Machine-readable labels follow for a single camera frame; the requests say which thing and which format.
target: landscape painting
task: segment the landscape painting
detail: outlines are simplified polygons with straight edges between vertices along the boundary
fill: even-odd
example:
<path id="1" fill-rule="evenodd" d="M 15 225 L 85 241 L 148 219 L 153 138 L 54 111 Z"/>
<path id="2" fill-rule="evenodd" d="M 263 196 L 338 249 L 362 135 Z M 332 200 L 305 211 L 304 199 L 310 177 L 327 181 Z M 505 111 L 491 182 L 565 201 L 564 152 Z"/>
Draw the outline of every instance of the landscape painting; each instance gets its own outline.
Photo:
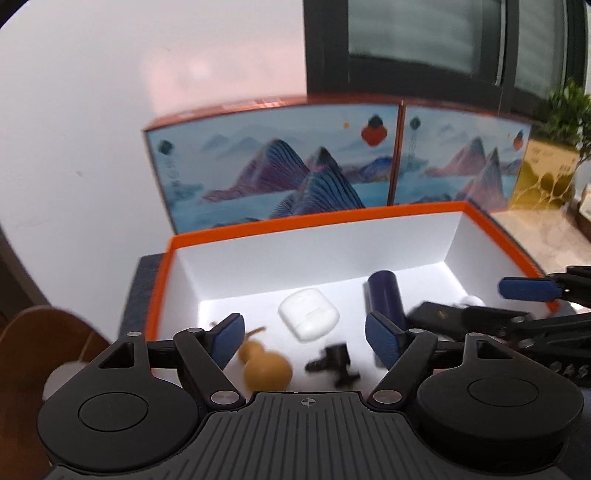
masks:
<path id="1" fill-rule="evenodd" d="M 395 204 L 470 200 L 507 207 L 531 126 L 494 116 L 409 106 Z"/>
<path id="2" fill-rule="evenodd" d="M 385 206 L 397 105 L 233 113 L 147 132 L 177 233 Z"/>

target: mountain illustration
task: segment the mountain illustration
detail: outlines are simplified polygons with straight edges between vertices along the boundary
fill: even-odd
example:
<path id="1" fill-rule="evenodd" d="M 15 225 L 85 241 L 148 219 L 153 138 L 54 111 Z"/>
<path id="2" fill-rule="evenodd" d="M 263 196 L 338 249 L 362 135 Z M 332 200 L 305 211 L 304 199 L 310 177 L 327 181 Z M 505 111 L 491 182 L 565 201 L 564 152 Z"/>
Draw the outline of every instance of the mountain illustration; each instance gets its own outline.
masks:
<path id="1" fill-rule="evenodd" d="M 244 217 L 244 218 L 241 218 L 240 220 L 236 220 L 234 222 L 216 223 L 215 225 L 213 225 L 213 228 L 218 228 L 221 226 L 230 226 L 230 225 L 241 225 L 243 223 L 253 223 L 253 222 L 259 222 L 259 221 L 260 220 L 258 218 Z"/>
<path id="2" fill-rule="evenodd" d="M 261 193 L 295 190 L 308 174 L 298 154 L 283 140 L 271 140 L 244 167 L 227 190 L 210 190 L 203 199 L 221 202 Z"/>
<path id="3" fill-rule="evenodd" d="M 301 140 L 301 138 L 297 138 L 293 135 L 286 135 L 285 137 L 283 137 L 283 140 L 285 142 L 289 143 L 290 145 L 295 145 L 295 146 L 304 145 L 304 142 Z"/>
<path id="4" fill-rule="evenodd" d="M 200 183 L 182 183 L 178 180 L 162 187 L 162 193 L 170 207 L 174 207 L 177 202 L 194 198 L 202 190 L 203 185 Z"/>
<path id="5" fill-rule="evenodd" d="M 392 170 L 392 157 L 378 157 L 363 167 L 343 167 L 343 175 L 350 183 L 388 181 Z"/>
<path id="6" fill-rule="evenodd" d="M 255 138 L 245 137 L 245 138 L 241 139 L 240 141 L 236 142 L 235 144 L 233 144 L 230 148 L 228 148 L 224 152 L 220 153 L 216 157 L 216 159 L 228 157 L 228 156 L 235 155 L 235 154 L 240 154 L 240 155 L 245 155 L 245 156 L 254 155 L 262 146 L 263 146 L 263 144 L 261 142 L 259 142 L 258 140 L 256 140 Z"/>
<path id="7" fill-rule="evenodd" d="M 437 137 L 442 135 L 452 134 L 456 131 L 452 124 L 445 124 L 437 131 Z"/>
<path id="8" fill-rule="evenodd" d="M 320 147 L 306 161 L 306 166 L 310 169 L 308 176 L 294 193 L 289 194 L 275 208 L 270 218 L 365 208 L 337 162 L 324 147 Z"/>
<path id="9" fill-rule="evenodd" d="M 429 161 L 424 158 L 411 158 L 408 154 L 402 155 L 400 157 L 400 166 L 398 168 L 398 178 L 401 178 L 407 173 L 422 170 L 427 165 L 429 165 Z"/>
<path id="10" fill-rule="evenodd" d="M 413 203 L 437 203 L 437 202 L 450 202 L 452 197 L 447 193 L 441 195 L 424 195 L 416 202 Z"/>
<path id="11" fill-rule="evenodd" d="M 482 139 L 480 137 L 474 137 L 468 145 L 456 153 L 447 165 L 442 168 L 428 168 L 423 175 L 426 177 L 477 175 L 485 164 L 486 155 L 484 153 Z"/>
<path id="12" fill-rule="evenodd" d="M 211 150 L 216 150 L 218 148 L 225 147 L 230 143 L 230 139 L 225 137 L 224 135 L 215 134 L 209 140 L 205 142 L 205 144 L 201 147 L 202 152 L 208 152 Z"/>
<path id="13" fill-rule="evenodd" d="M 455 200 L 471 200 L 489 212 L 505 208 L 501 165 L 496 148 L 488 155 L 486 166 L 456 195 Z"/>
<path id="14" fill-rule="evenodd" d="M 503 150 L 501 150 L 501 155 L 513 155 L 513 153 L 515 153 L 515 148 L 513 145 L 509 145 L 508 147 L 505 147 Z"/>
<path id="15" fill-rule="evenodd" d="M 456 135 L 452 135 L 449 138 L 446 138 L 445 140 L 443 140 L 441 142 L 442 145 L 453 145 L 453 144 L 462 144 L 462 143 L 467 143 L 470 141 L 470 137 L 468 136 L 468 134 L 466 132 L 460 132 Z"/>
<path id="16" fill-rule="evenodd" d="M 503 175 L 517 175 L 521 168 L 522 159 L 518 158 L 512 162 L 501 163 L 501 173 Z"/>
<path id="17" fill-rule="evenodd" d="M 365 140 L 358 138 L 340 147 L 337 153 L 373 153 L 376 156 L 386 157 L 394 152 L 394 145 L 390 142 L 381 142 L 377 147 L 370 147 Z"/>
<path id="18" fill-rule="evenodd" d="M 238 130 L 235 134 L 235 138 L 252 137 L 255 140 L 265 142 L 270 138 L 282 138 L 285 140 L 286 134 L 287 132 L 285 129 L 278 129 L 275 126 L 272 127 L 270 125 L 261 125 L 253 123 L 247 124 L 240 130 Z"/>

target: window frame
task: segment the window frame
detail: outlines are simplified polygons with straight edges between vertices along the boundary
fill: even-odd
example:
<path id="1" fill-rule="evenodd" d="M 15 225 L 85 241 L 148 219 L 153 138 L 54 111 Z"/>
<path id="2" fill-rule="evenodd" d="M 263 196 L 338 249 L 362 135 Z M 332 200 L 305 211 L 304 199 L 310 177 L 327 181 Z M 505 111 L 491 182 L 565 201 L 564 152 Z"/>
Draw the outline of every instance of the window frame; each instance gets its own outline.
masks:
<path id="1" fill-rule="evenodd" d="M 519 0 L 506 0 L 504 28 L 483 13 L 481 64 L 468 76 L 424 63 L 349 54 L 348 0 L 303 0 L 307 88 L 310 95 L 372 93 L 452 102 L 499 114 L 535 118 L 543 99 L 515 87 Z M 566 0 L 567 57 L 564 79 L 584 84 L 587 70 L 587 13 L 583 0 Z M 505 34 L 495 50 L 492 38 Z"/>

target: black plastic part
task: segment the black plastic part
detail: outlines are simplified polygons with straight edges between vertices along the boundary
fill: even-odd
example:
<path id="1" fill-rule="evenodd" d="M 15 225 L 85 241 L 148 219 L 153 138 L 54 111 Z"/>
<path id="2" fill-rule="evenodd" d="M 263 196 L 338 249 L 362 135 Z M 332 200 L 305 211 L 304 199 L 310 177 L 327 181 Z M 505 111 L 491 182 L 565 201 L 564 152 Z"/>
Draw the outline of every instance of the black plastic part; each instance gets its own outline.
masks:
<path id="1" fill-rule="evenodd" d="M 152 368 L 178 368 L 181 359 L 172 340 L 146 342 L 148 359 Z"/>
<path id="2" fill-rule="evenodd" d="M 583 396 L 564 377 L 492 338 L 467 335 L 461 366 L 427 378 L 417 406 L 424 437 L 452 461 L 521 473 L 553 460 L 582 412 Z"/>
<path id="3" fill-rule="evenodd" d="M 430 369 L 454 368 L 462 364 L 464 342 L 437 342 L 437 348 L 431 356 Z"/>
<path id="4" fill-rule="evenodd" d="M 492 307 L 471 306 L 462 310 L 463 334 L 470 332 L 487 335 L 503 335 L 503 329 L 511 324 L 514 318 L 533 320 L 531 313 L 519 310 L 496 309 Z"/>
<path id="5" fill-rule="evenodd" d="M 367 403 L 377 410 L 402 410 L 414 399 L 419 384 L 431 373 L 430 359 L 437 348 L 437 335 L 426 330 L 409 335 L 414 340 L 369 394 Z M 392 404 L 376 401 L 374 394 L 381 390 L 394 390 L 401 394 L 401 399 Z"/>
<path id="6" fill-rule="evenodd" d="M 563 300 L 591 307 L 591 278 L 584 267 L 569 267 L 566 273 L 553 273 L 548 277 L 564 288 Z"/>
<path id="7" fill-rule="evenodd" d="M 199 342 L 198 338 L 202 335 L 204 335 L 203 331 L 195 334 L 185 330 L 173 337 L 181 361 L 178 368 L 178 379 L 181 385 L 199 402 L 200 410 L 203 408 L 207 412 L 232 410 L 244 406 L 246 404 L 244 397 Z M 220 405 L 212 400 L 212 395 L 218 391 L 236 392 L 238 399 L 234 403 Z"/>
<path id="8" fill-rule="evenodd" d="M 516 340 L 567 332 L 591 333 L 591 313 L 540 320 L 525 319 L 523 322 L 511 323 L 506 327 L 507 337 Z"/>
<path id="9" fill-rule="evenodd" d="M 543 336 L 518 350 L 575 385 L 591 387 L 591 331 Z"/>
<path id="10" fill-rule="evenodd" d="M 144 338 L 136 336 L 108 347 L 55 392 L 37 429 L 52 463 L 117 473 L 178 452 L 197 420 L 188 393 L 151 375 Z"/>
<path id="11" fill-rule="evenodd" d="M 462 309 L 430 301 L 424 301 L 408 314 L 408 321 L 414 328 L 437 332 L 456 341 L 464 339 Z"/>
<path id="12" fill-rule="evenodd" d="M 408 328 L 402 308 L 402 298 L 396 275 L 390 270 L 380 270 L 368 278 L 369 304 L 373 312 L 379 312 L 398 328 Z"/>
<path id="13" fill-rule="evenodd" d="M 63 467 L 47 480 L 87 477 Z M 357 393 L 259 393 L 211 414 L 182 452 L 112 480 L 568 480 L 555 466 L 520 477 L 461 468 L 425 446 L 398 412 L 376 413 Z"/>
<path id="14" fill-rule="evenodd" d="M 518 310 L 476 306 L 461 309 L 430 301 L 421 303 L 408 315 L 413 327 L 446 335 L 456 342 L 461 342 L 470 332 L 503 336 L 515 317 L 526 321 L 532 318 L 528 312 Z"/>
<path id="15" fill-rule="evenodd" d="M 349 373 L 349 351 L 346 343 L 330 345 L 324 349 L 324 356 L 308 362 L 304 369 L 307 372 L 332 371 L 337 373 L 335 388 L 350 387 L 361 378 L 358 373 Z"/>

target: white object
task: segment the white object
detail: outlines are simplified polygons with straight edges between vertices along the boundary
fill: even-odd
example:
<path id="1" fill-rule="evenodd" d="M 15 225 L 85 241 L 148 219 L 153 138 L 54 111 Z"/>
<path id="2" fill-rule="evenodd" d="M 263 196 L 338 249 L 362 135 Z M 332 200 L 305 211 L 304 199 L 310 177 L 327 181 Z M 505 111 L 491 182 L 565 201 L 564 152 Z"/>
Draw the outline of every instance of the white object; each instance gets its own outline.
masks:
<path id="1" fill-rule="evenodd" d="M 49 377 L 47 377 L 45 386 L 43 387 L 43 401 L 47 400 L 61 387 L 63 387 L 66 382 L 70 381 L 70 379 L 72 379 L 74 375 L 76 375 L 86 365 L 88 365 L 87 362 L 66 362 L 51 372 Z"/>
<path id="2" fill-rule="evenodd" d="M 279 305 L 279 317 L 300 342 L 312 342 L 339 323 L 339 311 L 318 288 L 305 288 Z"/>
<path id="3" fill-rule="evenodd" d="M 475 297 L 474 295 L 466 295 L 464 298 L 462 298 L 459 303 L 458 306 L 460 308 L 465 308 L 465 307 L 486 307 L 485 303 L 478 297 Z"/>

